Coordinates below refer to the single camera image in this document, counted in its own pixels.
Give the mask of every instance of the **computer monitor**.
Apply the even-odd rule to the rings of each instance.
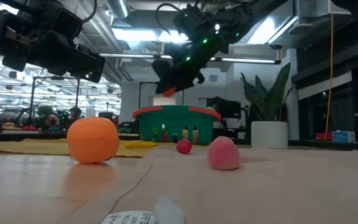
[[[222,118],[241,119],[241,102],[222,100],[218,105],[217,112]]]
[[[114,114],[112,112],[99,112],[99,117],[100,118],[112,119],[113,115]]]

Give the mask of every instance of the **basket handle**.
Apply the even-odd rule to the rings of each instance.
[[[192,112],[197,112],[197,113],[203,113],[203,114],[206,114],[206,115],[210,115],[212,117],[215,117],[218,121],[221,120],[222,116],[213,111],[213,110],[209,110],[209,109],[204,109],[204,108],[198,108],[198,107],[194,107],[194,106],[190,106],[189,107],[189,111],[192,111]]]
[[[162,106],[151,106],[148,108],[142,108],[132,113],[132,117],[136,119],[139,115],[148,112],[162,111]]]

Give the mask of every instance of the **pink ball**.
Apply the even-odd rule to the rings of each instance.
[[[193,145],[187,139],[182,139],[177,144],[177,151],[181,154],[189,154]]]
[[[231,139],[220,136],[209,145],[208,163],[217,170],[236,169],[241,164],[240,152]]]

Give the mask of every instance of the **beige tabletop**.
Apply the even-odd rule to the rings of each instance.
[[[84,165],[69,156],[0,154],[0,223],[58,223],[111,189],[137,160]]]

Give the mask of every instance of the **white flower pot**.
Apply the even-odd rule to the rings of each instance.
[[[278,121],[254,121],[251,124],[252,147],[286,149],[288,124]]]

